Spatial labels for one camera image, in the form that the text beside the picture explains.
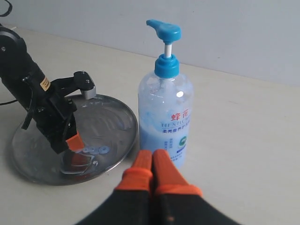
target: white wall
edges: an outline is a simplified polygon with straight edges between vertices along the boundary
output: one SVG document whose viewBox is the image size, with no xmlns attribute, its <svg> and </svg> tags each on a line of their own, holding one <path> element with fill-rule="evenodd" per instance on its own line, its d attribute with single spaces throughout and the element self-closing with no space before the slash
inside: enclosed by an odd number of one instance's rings
<svg viewBox="0 0 300 225">
<path fill-rule="evenodd" d="M 298 0 L 11 2 L 4 23 L 154 57 L 163 44 L 146 20 L 176 23 L 183 33 L 173 49 L 181 62 L 300 86 Z"/>
</svg>

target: table surface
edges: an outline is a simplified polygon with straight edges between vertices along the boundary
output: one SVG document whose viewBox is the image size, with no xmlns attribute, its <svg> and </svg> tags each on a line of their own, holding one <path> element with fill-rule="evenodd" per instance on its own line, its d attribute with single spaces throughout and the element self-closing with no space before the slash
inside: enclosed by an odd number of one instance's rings
<svg viewBox="0 0 300 225">
<path fill-rule="evenodd" d="M 126 103 L 137 116 L 137 87 L 154 58 L 17 28 L 28 52 L 51 80 L 85 70 L 99 94 Z M 250 225 L 296 225 L 300 212 L 300 89 L 181 65 L 195 87 L 193 123 L 182 174 L 216 208 Z M 0 85 L 0 102 L 13 96 Z M 16 174 L 6 146 L 26 112 L 0 107 L 0 221 L 6 225 L 71 225 L 99 206 L 131 166 L 63 187 Z"/>
</svg>

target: plastic bottle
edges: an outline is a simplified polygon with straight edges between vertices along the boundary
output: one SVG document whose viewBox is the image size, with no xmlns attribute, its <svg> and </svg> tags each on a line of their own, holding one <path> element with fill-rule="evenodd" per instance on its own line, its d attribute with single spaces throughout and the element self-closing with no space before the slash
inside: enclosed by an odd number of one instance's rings
<svg viewBox="0 0 300 225">
<path fill-rule="evenodd" d="M 179 61 L 171 54 L 172 43 L 181 38 L 181 29 L 157 20 L 146 24 L 163 40 L 165 53 L 139 85 L 140 149 L 165 149 L 179 168 L 185 160 L 194 97 L 192 83 L 180 74 Z"/>
</svg>

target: white pump stem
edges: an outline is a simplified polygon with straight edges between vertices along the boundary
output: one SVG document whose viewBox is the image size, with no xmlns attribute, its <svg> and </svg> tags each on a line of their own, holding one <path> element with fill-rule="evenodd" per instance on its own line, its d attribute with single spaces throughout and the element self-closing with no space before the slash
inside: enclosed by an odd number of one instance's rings
<svg viewBox="0 0 300 225">
<path fill-rule="evenodd" d="M 172 55 L 172 44 L 171 45 L 165 45 L 165 57 L 168 59 Z"/>
</svg>

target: reflective metal surface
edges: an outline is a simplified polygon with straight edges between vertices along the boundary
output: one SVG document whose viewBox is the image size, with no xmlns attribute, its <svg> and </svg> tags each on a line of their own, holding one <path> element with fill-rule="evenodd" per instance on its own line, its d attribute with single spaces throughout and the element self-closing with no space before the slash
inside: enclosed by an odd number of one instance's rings
<svg viewBox="0 0 300 225">
<path fill-rule="evenodd" d="M 12 160 L 17 170 L 33 182 L 70 185 L 91 180 L 114 168 L 132 149 L 137 135 L 134 113 L 121 101 L 97 95 L 85 100 L 70 96 L 77 105 L 76 123 L 86 147 L 57 155 L 36 128 L 17 129 Z"/>
</svg>

